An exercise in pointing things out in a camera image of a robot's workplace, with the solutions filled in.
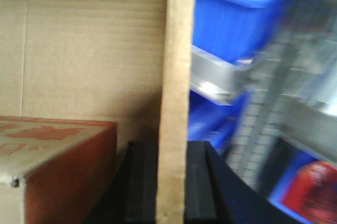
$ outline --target brown box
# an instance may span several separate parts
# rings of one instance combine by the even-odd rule
[[[160,128],[158,223],[183,221],[193,2],[0,0],[0,114],[116,121],[118,157]]]
[[[115,150],[114,122],[0,116],[0,223],[81,223]]]

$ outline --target blue storage bin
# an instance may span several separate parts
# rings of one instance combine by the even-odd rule
[[[248,97],[248,93],[242,93],[233,105],[217,105],[191,91],[188,140],[209,140],[221,152],[226,139],[234,133]]]
[[[286,0],[196,0],[193,45],[230,63],[272,37]]]
[[[270,203],[272,203],[275,207],[279,208],[281,211],[291,216],[293,219],[303,224],[312,224],[312,223],[304,219],[298,213],[284,206],[280,202],[284,198],[286,192],[288,191],[291,185],[291,182],[294,176],[296,175],[297,171],[301,169],[303,166],[309,163],[312,163],[314,161],[317,161],[317,158],[312,157],[310,154],[306,152],[298,150],[294,159],[291,161],[290,165],[285,170],[283,176],[280,178],[279,182],[275,186],[272,194],[269,196]]]

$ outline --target plastic bin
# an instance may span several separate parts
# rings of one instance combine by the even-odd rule
[[[233,105],[217,105],[191,91],[188,140],[210,141],[218,153],[223,152],[248,98],[244,92]]]
[[[279,208],[281,211],[285,212],[295,220],[303,223],[303,224],[311,224],[310,221],[304,219],[302,216],[297,214],[296,212],[292,211],[288,207],[281,204],[281,200],[284,198],[286,192],[288,191],[291,182],[296,175],[297,171],[301,169],[303,166],[317,161],[316,158],[312,157],[310,154],[298,150],[297,154],[291,161],[288,168],[285,170],[283,176],[280,178],[279,182],[275,186],[272,194],[269,197],[269,201]]]
[[[272,37],[287,0],[196,0],[193,45],[230,63]]]

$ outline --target red packaging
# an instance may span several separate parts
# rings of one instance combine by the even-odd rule
[[[323,161],[304,166],[282,203],[313,223],[337,224],[337,169]]]
[[[0,223],[80,224],[114,175],[116,123],[0,116]]]

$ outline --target cardboard box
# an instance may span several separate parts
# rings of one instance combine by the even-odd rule
[[[0,116],[0,223],[81,223],[114,174],[116,123]]]
[[[182,223],[194,0],[0,0],[0,114],[157,139],[158,223]]]

